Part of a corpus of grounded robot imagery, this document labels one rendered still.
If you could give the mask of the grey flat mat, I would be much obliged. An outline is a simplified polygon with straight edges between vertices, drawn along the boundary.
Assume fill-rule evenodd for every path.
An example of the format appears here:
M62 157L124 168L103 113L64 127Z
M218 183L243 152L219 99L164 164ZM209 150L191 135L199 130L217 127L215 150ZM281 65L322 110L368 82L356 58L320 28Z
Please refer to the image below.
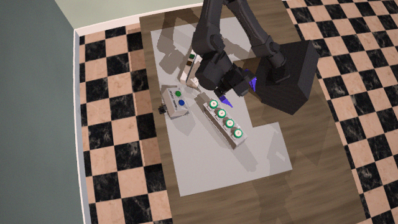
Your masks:
M213 91L180 83L192 52L197 23L151 31L162 104L166 88L180 87L189 114L165 121L180 196L197 194L292 170L279 122L252 127L244 97L233 89L224 104ZM236 17L220 19L220 34L230 61L255 58L248 36ZM235 150L203 113L203 104L215 97L247 134Z

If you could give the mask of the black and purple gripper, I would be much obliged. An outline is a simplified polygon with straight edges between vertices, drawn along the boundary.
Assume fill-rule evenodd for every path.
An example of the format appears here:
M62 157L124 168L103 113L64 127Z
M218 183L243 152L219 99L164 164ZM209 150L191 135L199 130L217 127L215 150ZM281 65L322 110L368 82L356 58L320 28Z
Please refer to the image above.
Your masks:
M231 68L229 69L229 72L231 71L231 69L233 68L233 65L231 66ZM255 91L255 84L256 84L256 76L255 74L253 74L250 70L245 69L245 71L241 68L238 67L240 72L242 73L244 79L247 81L247 83L249 82L250 87L252 88L253 91ZM232 88L230 88L232 89ZM230 90L229 89L229 90ZM214 93L216 94L216 96L220 99L220 101L224 104L230 105L230 107L232 107L231 103L226 99L226 97L224 96L226 92L228 92L229 90L227 90L223 84L221 83L221 81L219 82L217 88L214 90Z

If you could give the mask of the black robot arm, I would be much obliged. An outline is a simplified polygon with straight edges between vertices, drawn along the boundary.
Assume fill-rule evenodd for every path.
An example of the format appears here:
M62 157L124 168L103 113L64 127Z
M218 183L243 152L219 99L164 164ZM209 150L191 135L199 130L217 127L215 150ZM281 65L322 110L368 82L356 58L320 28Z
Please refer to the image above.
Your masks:
M236 16L248 36L255 56L266 57L271 63L274 82L278 83L289 78L284 45L273 42L271 35L267 35L246 0L203 0L200 20L192 38L192 49L202 58L195 72L199 84L204 89L213 91L221 81L227 90L232 88L239 97L243 97L249 91L249 85L238 66L232 64L223 50L225 44L220 34L223 5ZM229 72L232 65L233 68Z

